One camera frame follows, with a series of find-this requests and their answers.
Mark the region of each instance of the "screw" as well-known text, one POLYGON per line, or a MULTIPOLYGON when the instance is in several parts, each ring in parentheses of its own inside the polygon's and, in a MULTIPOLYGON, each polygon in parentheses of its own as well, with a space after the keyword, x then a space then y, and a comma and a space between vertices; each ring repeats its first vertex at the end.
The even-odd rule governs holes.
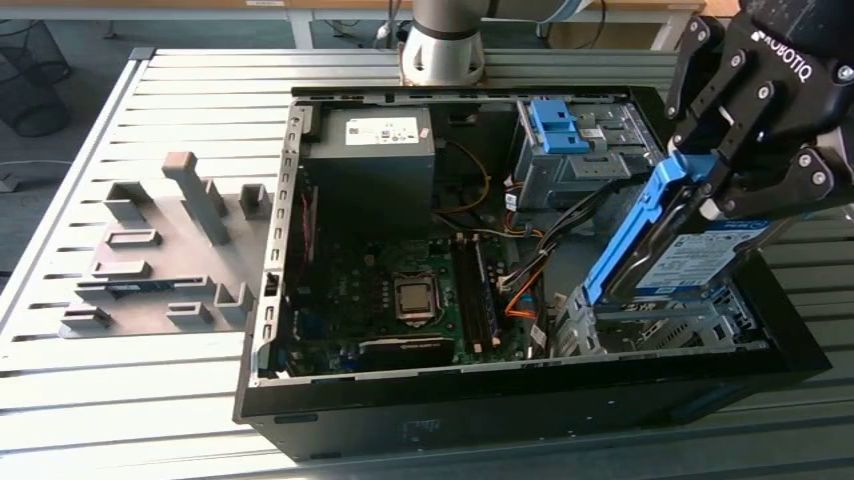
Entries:
POLYGON ((854 68, 849 67, 848 65, 842 65, 840 71, 837 72, 837 78, 840 78, 840 80, 842 80, 844 82, 850 82, 852 80, 854 80, 854 68))

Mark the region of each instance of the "wooden desk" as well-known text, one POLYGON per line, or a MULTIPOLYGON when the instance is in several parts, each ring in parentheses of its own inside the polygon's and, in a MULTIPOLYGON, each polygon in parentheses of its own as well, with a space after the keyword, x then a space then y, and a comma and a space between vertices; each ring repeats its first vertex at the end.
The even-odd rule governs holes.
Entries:
MULTIPOLYGON (((287 0, 287 5, 298 48, 311 48, 311 21, 382 20, 389 8, 387 0, 287 0)), ((402 5, 398 19, 406 20, 413 18, 411 0, 402 5)), ((674 50, 691 15, 705 7, 705 0, 607 0, 607 21, 661 24, 653 50, 674 50)), ((566 21, 599 23, 601 8, 597 0, 566 21)))
MULTIPOLYGON (((2 0, 0 18, 46 20, 288 20, 296 48, 314 48, 311 22, 383 20, 387 0, 2 0)), ((398 19, 413 18, 411 0, 398 19)), ((607 0, 609 23, 654 23, 662 27, 653 50, 673 50, 705 0, 607 0)), ((594 2, 567 22, 599 23, 594 2)))
POLYGON ((738 0, 706 0, 703 15, 713 17, 734 17, 739 11, 738 0))

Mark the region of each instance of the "wire bundle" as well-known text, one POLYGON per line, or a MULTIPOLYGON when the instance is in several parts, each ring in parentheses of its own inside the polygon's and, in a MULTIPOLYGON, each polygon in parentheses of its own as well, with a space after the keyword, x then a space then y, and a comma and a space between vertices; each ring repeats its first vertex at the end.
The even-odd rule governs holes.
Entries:
POLYGON ((562 236, 570 233, 593 218, 597 210, 614 193, 617 193, 622 188, 645 183, 647 179, 649 174, 645 174, 607 183, 599 190, 593 192, 575 205, 573 205, 563 214, 561 214, 558 220, 543 233, 537 245, 534 257, 531 257, 531 259, 510 275, 501 279, 501 287, 507 288, 519 283, 526 274, 529 274, 526 283, 517 290, 515 296, 507 303, 505 315, 537 318, 534 312, 517 310, 517 304, 525 292, 531 289, 538 278, 541 278, 550 255, 561 244, 562 236))

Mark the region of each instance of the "white cable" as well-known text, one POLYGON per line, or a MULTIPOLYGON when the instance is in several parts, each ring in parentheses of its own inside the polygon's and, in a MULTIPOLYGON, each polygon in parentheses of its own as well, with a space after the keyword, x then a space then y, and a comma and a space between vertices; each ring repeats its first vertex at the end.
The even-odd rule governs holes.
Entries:
POLYGON ((31 163, 60 163, 63 165, 71 165, 74 162, 67 162, 64 160, 16 160, 14 162, 0 162, 0 167, 4 165, 27 165, 31 163))
POLYGON ((555 13, 553 13, 551 16, 539 23, 558 23, 565 21, 581 10, 587 8, 591 3, 593 0, 566 0, 566 2, 563 2, 563 5, 561 5, 555 10, 555 13))
POLYGON ((389 19, 383 22, 383 24, 377 29, 377 38, 374 39, 374 48, 377 48, 379 41, 385 40, 386 37, 391 34, 391 25, 395 22, 395 18, 398 17, 398 10, 401 10, 401 3, 403 0, 398 0, 391 7, 391 15, 389 19))

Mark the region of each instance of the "aluminum extrusion table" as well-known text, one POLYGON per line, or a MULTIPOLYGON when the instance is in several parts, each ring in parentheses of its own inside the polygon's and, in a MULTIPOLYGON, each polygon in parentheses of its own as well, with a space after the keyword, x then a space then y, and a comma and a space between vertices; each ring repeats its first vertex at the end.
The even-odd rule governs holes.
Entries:
MULTIPOLYGON (((231 421, 243 333, 58 338, 75 275, 110 219, 98 201, 108 181, 159 178, 171 150, 196 152, 199 174, 220 191, 246 177, 272 181, 291 88, 398 79, 389 52, 144 53, 122 73, 0 297, 2 478, 854 476, 854 225, 844 210, 796 226, 767 252, 834 369, 682 428, 296 466, 231 421)), ((489 53, 489 75, 503 86, 638 84, 663 92, 674 59, 501 51, 489 53)))

